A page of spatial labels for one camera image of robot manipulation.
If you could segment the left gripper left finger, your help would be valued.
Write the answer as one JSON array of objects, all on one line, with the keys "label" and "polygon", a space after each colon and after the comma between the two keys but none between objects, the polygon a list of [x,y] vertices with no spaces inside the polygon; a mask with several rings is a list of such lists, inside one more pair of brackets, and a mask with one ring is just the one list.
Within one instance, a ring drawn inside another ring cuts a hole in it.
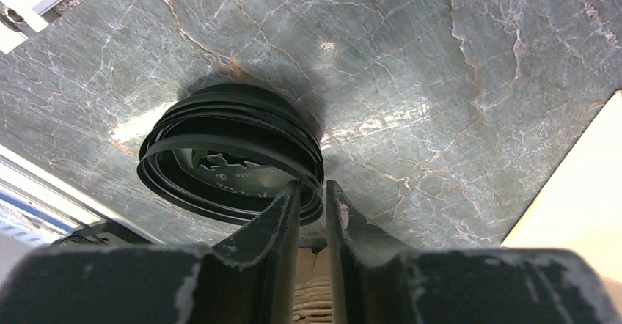
[{"label": "left gripper left finger", "polygon": [[3,323],[290,323],[299,184],[214,246],[37,248],[1,287]]}]

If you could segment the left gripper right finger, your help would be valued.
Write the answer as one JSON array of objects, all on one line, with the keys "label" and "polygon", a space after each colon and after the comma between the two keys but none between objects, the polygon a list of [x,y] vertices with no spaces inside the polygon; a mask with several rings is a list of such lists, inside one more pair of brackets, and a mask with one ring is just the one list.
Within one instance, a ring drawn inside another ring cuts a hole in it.
[{"label": "left gripper right finger", "polygon": [[594,270],[572,251],[425,251],[359,212],[326,184],[336,323],[619,323]]}]

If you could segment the black coffee lid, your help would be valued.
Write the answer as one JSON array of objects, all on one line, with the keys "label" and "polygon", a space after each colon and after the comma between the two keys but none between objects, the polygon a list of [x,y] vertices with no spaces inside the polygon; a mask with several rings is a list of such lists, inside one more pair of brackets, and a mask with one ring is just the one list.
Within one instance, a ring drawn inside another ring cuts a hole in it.
[{"label": "black coffee lid", "polygon": [[144,138],[136,173],[171,204],[229,224],[258,216],[290,182],[303,225],[323,212],[315,121],[257,86],[217,84],[170,106]]}]

